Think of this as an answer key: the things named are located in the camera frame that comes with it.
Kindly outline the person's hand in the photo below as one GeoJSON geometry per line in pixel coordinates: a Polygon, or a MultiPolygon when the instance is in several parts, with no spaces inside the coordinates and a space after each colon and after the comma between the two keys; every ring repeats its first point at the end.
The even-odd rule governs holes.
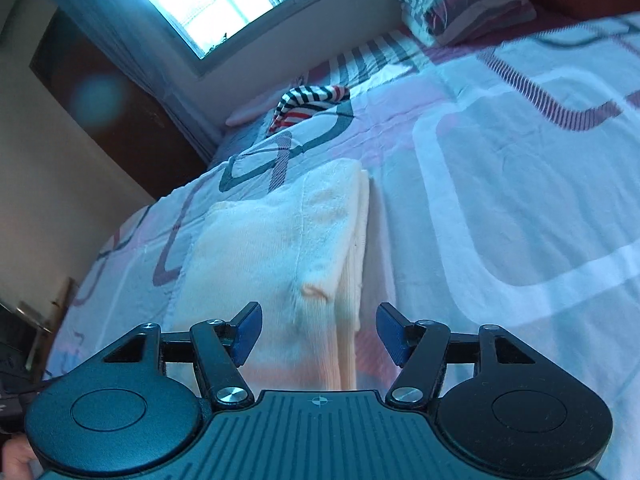
{"type": "Polygon", "coordinates": [[[31,463],[37,456],[24,434],[10,437],[1,451],[2,474],[6,480],[34,480],[31,463]]]}

